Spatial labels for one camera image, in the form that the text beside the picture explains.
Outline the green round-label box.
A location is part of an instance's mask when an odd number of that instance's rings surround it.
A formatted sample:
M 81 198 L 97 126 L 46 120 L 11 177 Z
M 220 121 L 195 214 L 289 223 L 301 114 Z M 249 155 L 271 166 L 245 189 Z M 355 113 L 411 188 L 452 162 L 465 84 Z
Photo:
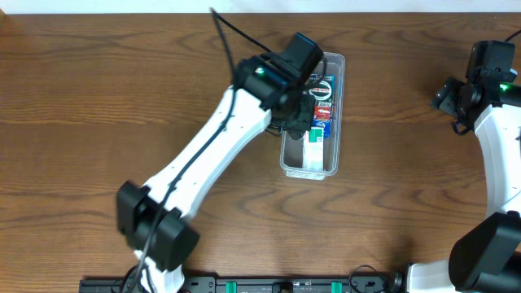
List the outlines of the green round-label box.
M 308 90 L 317 102 L 331 103 L 334 99 L 334 82 L 322 80 L 317 86 Z

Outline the blue Kool Fever box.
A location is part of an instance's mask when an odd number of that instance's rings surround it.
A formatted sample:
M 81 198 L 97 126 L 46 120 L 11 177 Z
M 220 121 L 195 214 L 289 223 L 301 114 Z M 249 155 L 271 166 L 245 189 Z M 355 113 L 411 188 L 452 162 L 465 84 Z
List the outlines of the blue Kool Fever box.
M 335 89 L 335 76 L 334 75 L 325 75 L 322 78 L 322 80 L 333 81 L 334 82 L 334 89 Z M 324 138 L 329 138 L 329 136 L 331 134 L 331 123 L 332 123 L 332 118 L 333 118 L 334 100 L 335 100 L 335 92 L 334 92 L 334 99 L 331 102 L 333 104 L 333 109 L 332 109 L 332 117 L 331 117 L 330 120 L 328 120 L 328 121 L 321 121 L 321 120 L 313 119 L 313 127 L 324 128 Z

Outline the green white medicine box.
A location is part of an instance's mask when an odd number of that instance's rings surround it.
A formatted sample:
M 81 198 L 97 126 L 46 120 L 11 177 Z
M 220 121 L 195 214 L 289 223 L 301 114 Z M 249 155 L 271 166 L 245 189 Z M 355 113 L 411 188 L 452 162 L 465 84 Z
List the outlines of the green white medicine box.
M 303 168 L 322 171 L 324 161 L 324 128 L 312 127 L 304 134 Z

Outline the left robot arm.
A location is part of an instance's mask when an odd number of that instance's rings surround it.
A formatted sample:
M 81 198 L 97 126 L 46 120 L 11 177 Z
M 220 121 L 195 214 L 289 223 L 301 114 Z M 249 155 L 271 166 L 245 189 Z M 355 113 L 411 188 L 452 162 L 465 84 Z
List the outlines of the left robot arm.
M 310 130 L 316 68 L 326 59 L 302 60 L 264 53 L 232 70 L 230 87 L 203 128 L 181 153 L 142 186 L 125 182 L 116 192 L 117 229 L 139 258 L 127 292 L 178 292 L 182 263 L 199 234 L 190 227 L 205 196 L 235 156 L 267 129 L 301 137 Z

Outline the red small box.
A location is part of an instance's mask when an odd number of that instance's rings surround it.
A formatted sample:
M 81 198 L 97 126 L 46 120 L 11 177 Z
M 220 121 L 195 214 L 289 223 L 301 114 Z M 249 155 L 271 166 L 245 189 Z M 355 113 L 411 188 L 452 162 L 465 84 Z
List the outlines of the red small box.
M 332 117 L 332 109 L 332 103 L 315 102 L 313 118 L 315 120 L 328 121 Z

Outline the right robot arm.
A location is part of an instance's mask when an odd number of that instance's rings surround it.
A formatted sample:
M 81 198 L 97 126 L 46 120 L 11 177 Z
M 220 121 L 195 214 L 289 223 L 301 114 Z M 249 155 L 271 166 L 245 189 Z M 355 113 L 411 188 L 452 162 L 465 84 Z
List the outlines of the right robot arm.
M 453 245 L 449 258 L 408 268 L 407 292 L 520 290 L 520 88 L 483 79 L 462 88 L 484 157 L 484 220 Z

